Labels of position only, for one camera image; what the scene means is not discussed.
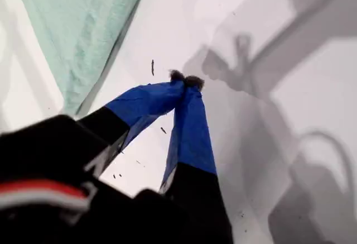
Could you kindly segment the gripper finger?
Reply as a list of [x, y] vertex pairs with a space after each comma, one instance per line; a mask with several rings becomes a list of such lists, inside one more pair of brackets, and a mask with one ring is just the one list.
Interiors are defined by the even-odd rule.
[[177, 70], [170, 81], [139, 85], [81, 118], [79, 123], [108, 145], [84, 166], [99, 177], [116, 156], [158, 117], [172, 111], [183, 97], [185, 77]]
[[161, 185], [180, 212], [176, 242], [233, 243], [201, 95], [204, 81], [192, 75], [183, 81]]

